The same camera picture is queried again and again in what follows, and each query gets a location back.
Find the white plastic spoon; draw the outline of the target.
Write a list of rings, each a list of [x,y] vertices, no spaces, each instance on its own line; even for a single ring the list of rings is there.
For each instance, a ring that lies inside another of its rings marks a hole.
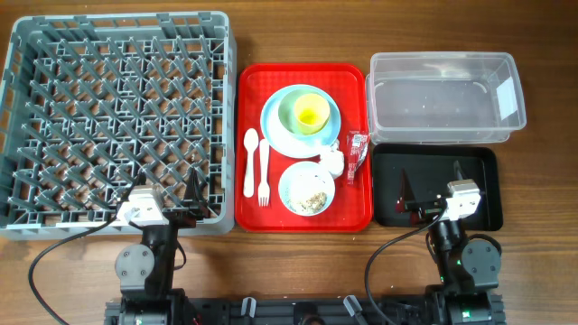
[[[243,195],[246,198],[254,196],[255,185],[255,152],[259,144],[258,134],[255,128],[249,128],[244,135],[243,145],[247,151],[247,165],[243,182]]]

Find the white plastic fork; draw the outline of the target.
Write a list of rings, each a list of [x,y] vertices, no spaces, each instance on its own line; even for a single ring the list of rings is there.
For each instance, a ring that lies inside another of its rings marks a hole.
[[[270,145],[266,139],[259,142],[260,183],[257,188],[258,205],[266,207],[270,200],[270,186],[268,184],[268,163]]]

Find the red ketchup sachet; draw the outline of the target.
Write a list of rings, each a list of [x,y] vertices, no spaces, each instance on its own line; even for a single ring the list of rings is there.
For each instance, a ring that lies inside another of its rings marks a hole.
[[[349,131],[347,136],[347,183],[352,185],[355,173],[365,161],[368,152],[367,131]]]

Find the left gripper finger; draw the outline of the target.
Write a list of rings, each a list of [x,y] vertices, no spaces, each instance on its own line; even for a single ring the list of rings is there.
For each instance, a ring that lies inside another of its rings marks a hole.
[[[190,168],[189,171],[185,192],[183,194],[183,202],[189,207],[194,208],[198,208],[202,203],[202,191],[198,183],[197,171],[194,168]]]
[[[132,185],[130,186],[128,192],[131,192],[137,186],[141,186],[141,185],[145,185],[145,184],[146,184],[146,176],[142,172],[139,172],[137,174],[135,180],[133,181]]]

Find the light blue small bowl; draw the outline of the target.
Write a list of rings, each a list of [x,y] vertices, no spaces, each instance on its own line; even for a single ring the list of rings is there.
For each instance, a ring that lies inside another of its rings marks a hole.
[[[298,175],[311,175],[311,176],[317,175],[325,182],[327,201],[326,201],[324,207],[322,208],[322,210],[316,214],[313,214],[313,215],[297,214],[295,211],[293,211],[293,209],[289,203],[289,188],[290,188],[292,182],[294,181],[294,179]],[[331,177],[329,172],[323,166],[319,165],[316,162],[310,162],[310,161],[296,162],[296,163],[292,164],[291,166],[289,166],[281,175],[280,180],[279,180],[279,184],[278,184],[278,192],[279,192],[279,196],[280,196],[282,203],[289,211],[291,211],[294,214],[301,216],[301,217],[313,217],[313,216],[317,216],[317,215],[321,214],[323,211],[325,211],[332,204],[333,199],[335,197],[335,192],[336,192],[335,180]]]

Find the white napkin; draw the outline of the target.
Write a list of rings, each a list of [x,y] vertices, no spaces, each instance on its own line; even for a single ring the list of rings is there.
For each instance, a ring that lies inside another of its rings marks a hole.
[[[340,150],[340,141],[331,145],[323,145],[320,149],[319,165],[323,166],[333,179],[339,178],[345,168],[344,153]]]

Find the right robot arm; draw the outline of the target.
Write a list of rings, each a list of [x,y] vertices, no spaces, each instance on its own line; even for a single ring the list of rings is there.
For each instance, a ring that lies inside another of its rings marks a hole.
[[[401,172],[396,211],[408,212],[411,223],[426,232],[426,247],[437,265],[442,283],[425,289],[431,323],[496,324],[491,291],[499,286],[501,246],[493,237],[466,234],[463,220],[477,211],[482,191],[463,177],[458,162],[454,172],[457,179],[433,200],[418,200]]]

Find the leftover rice and scraps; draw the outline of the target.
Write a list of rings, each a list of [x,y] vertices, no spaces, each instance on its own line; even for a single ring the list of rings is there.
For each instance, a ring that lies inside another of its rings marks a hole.
[[[289,203],[297,214],[316,214],[326,201],[325,182],[317,175],[298,175],[289,188]]]

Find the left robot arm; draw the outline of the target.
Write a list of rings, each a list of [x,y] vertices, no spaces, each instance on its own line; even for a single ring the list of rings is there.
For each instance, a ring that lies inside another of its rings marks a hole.
[[[184,249],[178,241],[182,228],[195,228],[210,215],[202,195],[198,173],[190,171],[182,210],[165,211],[163,195],[156,184],[148,185],[139,173],[117,203],[117,217],[142,231],[140,243],[119,253],[115,271],[120,280],[119,303],[106,305],[106,324],[201,324],[183,289],[172,287],[173,273],[180,267],[175,254]]]

